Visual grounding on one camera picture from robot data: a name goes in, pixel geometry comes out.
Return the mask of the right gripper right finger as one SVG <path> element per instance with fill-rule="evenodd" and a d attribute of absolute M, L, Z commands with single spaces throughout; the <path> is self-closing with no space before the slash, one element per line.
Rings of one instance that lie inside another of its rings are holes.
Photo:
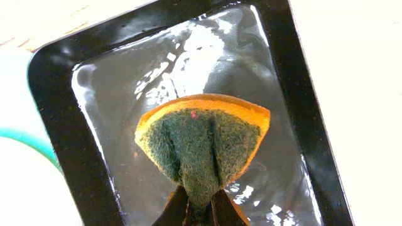
<path fill-rule="evenodd" d="M 210 202 L 210 224 L 213 226 L 250 226 L 240 207 L 224 190 L 219 190 Z"/>

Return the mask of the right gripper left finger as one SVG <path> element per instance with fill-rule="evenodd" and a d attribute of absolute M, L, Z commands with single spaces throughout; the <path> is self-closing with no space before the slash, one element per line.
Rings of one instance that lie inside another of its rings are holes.
<path fill-rule="evenodd" d="M 190 202 L 183 186 L 178 185 L 162 214 L 152 226 L 189 226 Z"/>

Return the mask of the yellow green sponge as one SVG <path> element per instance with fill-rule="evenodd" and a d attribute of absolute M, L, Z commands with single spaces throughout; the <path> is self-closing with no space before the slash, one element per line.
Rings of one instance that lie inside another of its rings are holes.
<path fill-rule="evenodd" d="M 197 210 L 246 171 L 270 124 L 268 109 L 221 94 L 169 101 L 138 122 L 135 142 L 184 187 Z"/>

